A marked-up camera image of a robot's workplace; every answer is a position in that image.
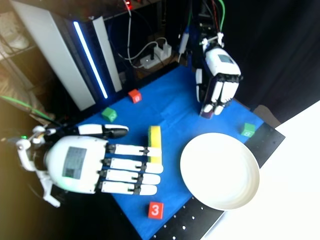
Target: white robotic hand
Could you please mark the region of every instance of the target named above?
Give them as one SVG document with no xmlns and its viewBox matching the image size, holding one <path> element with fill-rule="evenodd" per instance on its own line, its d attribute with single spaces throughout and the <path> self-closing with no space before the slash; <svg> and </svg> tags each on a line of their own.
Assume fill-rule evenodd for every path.
<svg viewBox="0 0 320 240">
<path fill-rule="evenodd" d="M 218 37 L 215 44 L 206 39 L 202 41 L 204 69 L 198 68 L 195 73 L 196 96 L 202 103 L 200 115 L 208 119 L 219 115 L 231 102 L 242 78 L 237 63 L 222 49 L 221 38 Z"/>
<path fill-rule="evenodd" d="M 32 143 L 34 148 L 45 142 L 46 134 L 52 129 L 35 128 L 34 135 L 16 143 L 22 166 L 27 171 L 36 172 L 44 189 L 43 199 L 55 207 L 60 202 L 51 196 L 52 185 L 75 193 L 103 193 L 154 195 L 164 170 L 162 164 L 131 159 L 106 157 L 109 154 L 161 157 L 158 147 L 109 144 L 106 139 L 95 136 L 118 138 L 129 129 L 121 125 L 85 124 L 73 133 L 64 136 L 44 155 L 47 170 L 38 170 L 29 156 Z"/>
</svg>

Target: white power strip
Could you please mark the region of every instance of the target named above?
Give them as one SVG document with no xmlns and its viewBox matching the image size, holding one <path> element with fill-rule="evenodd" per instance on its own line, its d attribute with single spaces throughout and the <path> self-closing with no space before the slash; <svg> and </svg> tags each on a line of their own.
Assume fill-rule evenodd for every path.
<svg viewBox="0 0 320 240">
<path fill-rule="evenodd" d="M 164 61 L 167 58 L 169 58 L 171 56 L 171 50 L 172 47 L 168 43 L 165 43 L 163 45 L 163 49 L 161 49 L 158 46 L 155 46 L 153 49 L 154 58 L 151 59 L 151 54 L 144 56 L 140 59 L 140 64 L 143 65 L 145 69 L 150 69 L 153 66 L 159 64 L 161 61 Z"/>
</svg>

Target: led light strip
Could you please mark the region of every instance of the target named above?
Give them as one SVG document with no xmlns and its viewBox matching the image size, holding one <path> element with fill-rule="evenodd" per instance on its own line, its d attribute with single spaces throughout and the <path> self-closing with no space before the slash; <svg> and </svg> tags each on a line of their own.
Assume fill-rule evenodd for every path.
<svg viewBox="0 0 320 240">
<path fill-rule="evenodd" d="M 99 84 L 99 87 L 100 87 L 100 89 L 101 89 L 101 92 L 102 92 L 104 98 L 107 99 L 107 98 L 108 98 L 107 92 L 106 92 L 106 90 L 105 90 L 104 85 L 102 84 L 102 81 L 101 81 L 101 78 L 100 78 L 100 76 L 99 76 L 98 70 L 97 70 L 97 68 L 96 68 L 95 62 L 94 62 L 94 60 L 92 59 L 92 56 L 91 56 L 91 54 L 90 54 L 89 48 L 88 48 L 87 43 L 86 43 L 86 40 L 85 40 L 85 38 L 84 38 L 84 35 L 82 34 L 82 31 L 81 31 L 81 28 L 80 28 L 80 26 L 79 26 L 79 23 L 78 23 L 77 21 L 74 21 L 74 22 L 73 22 L 73 25 L 74 25 L 74 28 L 75 28 L 75 30 L 76 30 L 76 33 L 78 34 L 78 37 L 79 37 L 79 39 L 80 39 L 80 42 L 81 42 L 81 44 L 82 44 L 83 50 L 84 50 L 84 52 L 85 52 L 85 54 L 86 54 L 86 57 L 87 57 L 88 60 L 89 60 L 89 63 L 90 63 L 90 65 L 91 65 L 91 68 L 92 68 L 92 70 L 93 70 L 93 73 L 94 73 L 94 75 L 95 75 L 95 78 L 96 78 L 96 80 L 97 80 L 97 82 L 98 82 L 98 84 Z"/>
</svg>

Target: round plate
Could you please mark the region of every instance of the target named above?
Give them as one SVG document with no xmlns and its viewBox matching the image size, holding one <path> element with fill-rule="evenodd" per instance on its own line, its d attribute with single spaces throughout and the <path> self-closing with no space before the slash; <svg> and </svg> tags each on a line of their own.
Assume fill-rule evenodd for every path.
<svg viewBox="0 0 320 240">
<path fill-rule="evenodd" d="M 192 139 L 182 152 L 180 169 L 193 196 L 213 209 L 242 207 L 259 187 L 255 156 L 243 143 L 222 133 Z"/>
</svg>

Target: blue cloth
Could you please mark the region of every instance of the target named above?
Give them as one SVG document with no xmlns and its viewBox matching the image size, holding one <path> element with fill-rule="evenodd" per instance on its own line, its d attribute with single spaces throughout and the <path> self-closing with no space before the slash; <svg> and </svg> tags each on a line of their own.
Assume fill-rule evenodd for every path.
<svg viewBox="0 0 320 240">
<path fill-rule="evenodd" d="M 201 105 L 196 100 L 195 74 L 183 66 L 140 89 L 140 92 L 141 102 L 133 104 L 126 97 L 110 106 L 118 115 L 113 123 L 129 127 L 127 136 L 110 142 L 147 146 L 149 126 L 161 126 L 164 171 L 160 174 L 161 183 L 157 186 L 156 195 L 113 194 L 141 238 L 147 240 L 192 196 L 180 172 L 180 156 L 185 145 L 200 134 L 212 132 L 227 134 L 244 143 L 248 139 L 240 135 L 244 124 L 254 124 L 258 128 L 263 121 L 236 101 L 210 120 L 199 117 Z M 98 113 L 83 123 L 106 124 L 106 121 Z M 143 156 L 123 158 L 147 160 Z M 162 220 L 148 218 L 151 201 L 164 203 Z"/>
</svg>

